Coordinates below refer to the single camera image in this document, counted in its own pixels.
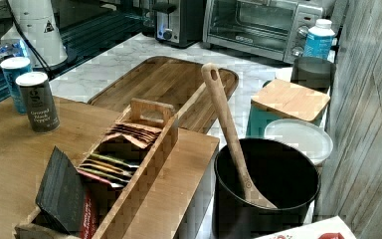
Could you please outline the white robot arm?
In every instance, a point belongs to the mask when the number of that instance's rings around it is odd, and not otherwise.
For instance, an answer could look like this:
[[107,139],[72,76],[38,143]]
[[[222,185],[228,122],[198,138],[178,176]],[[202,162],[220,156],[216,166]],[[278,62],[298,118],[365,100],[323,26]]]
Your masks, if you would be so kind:
[[25,53],[33,68],[41,68],[39,57],[49,67],[63,63],[68,55],[56,24],[51,0],[6,0],[13,26],[1,37],[2,43],[24,37]]

